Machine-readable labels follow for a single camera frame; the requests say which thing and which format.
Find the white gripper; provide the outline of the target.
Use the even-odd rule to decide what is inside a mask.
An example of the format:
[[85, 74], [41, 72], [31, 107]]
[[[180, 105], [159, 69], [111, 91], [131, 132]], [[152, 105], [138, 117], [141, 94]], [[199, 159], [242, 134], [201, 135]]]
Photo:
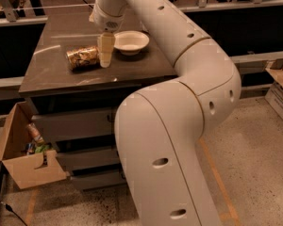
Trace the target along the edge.
[[89, 21], [101, 32], [104, 32], [97, 39], [100, 66], [102, 68], [107, 68], [110, 65], [115, 43], [113, 32], [120, 29], [123, 20], [123, 16], [115, 17], [105, 13], [97, 4], [93, 7]]

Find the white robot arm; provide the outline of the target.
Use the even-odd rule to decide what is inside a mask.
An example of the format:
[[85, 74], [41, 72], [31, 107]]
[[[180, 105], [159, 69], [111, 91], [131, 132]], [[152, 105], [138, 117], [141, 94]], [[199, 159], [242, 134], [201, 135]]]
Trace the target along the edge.
[[92, 18], [114, 32], [132, 8], [177, 73], [119, 105], [117, 151], [142, 226], [222, 226], [195, 151], [241, 95], [226, 52], [168, 0], [95, 0]]

